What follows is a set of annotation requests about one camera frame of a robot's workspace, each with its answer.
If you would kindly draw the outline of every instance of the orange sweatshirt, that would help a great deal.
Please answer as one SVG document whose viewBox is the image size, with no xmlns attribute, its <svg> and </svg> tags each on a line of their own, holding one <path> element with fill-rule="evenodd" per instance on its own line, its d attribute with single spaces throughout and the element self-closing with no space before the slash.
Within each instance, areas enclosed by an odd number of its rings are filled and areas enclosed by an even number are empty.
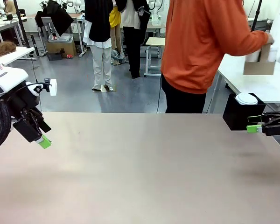
<svg viewBox="0 0 280 224">
<path fill-rule="evenodd" d="M 267 40 L 250 31 L 242 0 L 170 0 L 161 71 L 176 89 L 204 94 L 224 54 L 248 55 Z"/>
</svg>

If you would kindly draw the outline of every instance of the white pants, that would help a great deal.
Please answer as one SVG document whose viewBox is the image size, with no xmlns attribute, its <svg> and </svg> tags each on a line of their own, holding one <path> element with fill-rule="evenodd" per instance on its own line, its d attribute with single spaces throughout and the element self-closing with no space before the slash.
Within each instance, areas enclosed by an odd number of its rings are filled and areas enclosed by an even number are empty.
<svg viewBox="0 0 280 224">
<path fill-rule="evenodd" d="M 98 48 L 95 45 L 90 46 L 93 59 L 94 70 L 94 88 L 100 90 L 101 85 L 112 86 L 111 83 L 111 47 Z"/>
</svg>

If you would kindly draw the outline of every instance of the small white stool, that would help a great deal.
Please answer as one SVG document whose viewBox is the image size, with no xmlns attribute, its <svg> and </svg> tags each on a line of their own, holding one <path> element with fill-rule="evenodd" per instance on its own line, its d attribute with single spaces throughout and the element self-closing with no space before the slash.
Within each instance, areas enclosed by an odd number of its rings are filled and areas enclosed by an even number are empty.
<svg viewBox="0 0 280 224">
<path fill-rule="evenodd" d="M 150 70 L 161 70 L 160 66 L 151 66 L 151 47 L 164 47 L 165 38 L 163 37 L 150 37 L 146 42 L 148 48 L 146 50 L 146 66 L 145 66 L 145 76 L 160 76 L 158 73 L 149 73 Z"/>
</svg>

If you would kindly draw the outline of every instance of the gray floor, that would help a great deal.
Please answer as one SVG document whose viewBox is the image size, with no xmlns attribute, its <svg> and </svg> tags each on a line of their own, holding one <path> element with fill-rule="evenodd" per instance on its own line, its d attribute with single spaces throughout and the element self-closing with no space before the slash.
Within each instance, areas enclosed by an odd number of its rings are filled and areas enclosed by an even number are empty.
<svg viewBox="0 0 280 224">
<path fill-rule="evenodd" d="M 48 93 L 41 93 L 42 110 L 45 112 L 103 112 L 103 113 L 156 113 L 158 107 L 160 78 L 141 77 L 131 79 L 129 64 L 112 67 L 112 81 L 116 85 L 116 92 L 101 93 L 91 90 L 94 82 L 92 55 L 88 51 L 82 58 L 63 59 L 49 62 L 47 57 L 34 61 L 35 74 L 38 81 L 46 77 L 58 80 L 58 95 L 51 97 Z M 152 64 L 160 64 L 161 61 L 153 59 Z M 32 62 L 17 60 L 11 64 L 16 68 L 23 68 L 29 74 L 29 80 L 34 82 Z M 141 75 L 145 69 L 145 58 L 141 59 Z M 214 84 L 209 88 L 204 112 L 207 112 Z M 215 107 L 215 113 L 223 113 L 230 91 L 222 84 L 219 92 L 219 100 Z M 166 98 L 161 90 L 159 113 L 166 110 Z"/>
</svg>

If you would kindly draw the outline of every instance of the khaki pants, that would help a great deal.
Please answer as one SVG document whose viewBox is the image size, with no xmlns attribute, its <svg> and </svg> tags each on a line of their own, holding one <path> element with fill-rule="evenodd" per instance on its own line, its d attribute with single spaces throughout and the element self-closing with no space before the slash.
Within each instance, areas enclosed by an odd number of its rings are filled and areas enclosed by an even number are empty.
<svg viewBox="0 0 280 224">
<path fill-rule="evenodd" d="M 101 85 L 112 86 L 111 83 L 111 48 L 98 48 L 90 46 L 93 59 L 94 88 L 101 89 Z"/>
<path fill-rule="evenodd" d="M 120 24 L 111 29 L 111 41 L 112 41 L 112 49 L 121 52 L 121 32 L 120 32 Z"/>
</svg>

